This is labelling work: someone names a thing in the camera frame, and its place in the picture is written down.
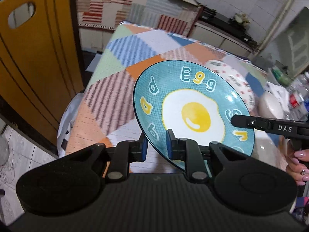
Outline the person's right hand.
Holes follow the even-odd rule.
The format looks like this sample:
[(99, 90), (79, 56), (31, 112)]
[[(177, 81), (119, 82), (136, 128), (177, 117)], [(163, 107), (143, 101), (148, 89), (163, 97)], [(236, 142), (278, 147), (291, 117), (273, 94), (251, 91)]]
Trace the person's right hand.
[(295, 151), (291, 141), (286, 144), (285, 159), (288, 165), (285, 170), (298, 186), (305, 186), (308, 182), (308, 165), (305, 165), (308, 162), (308, 149)]

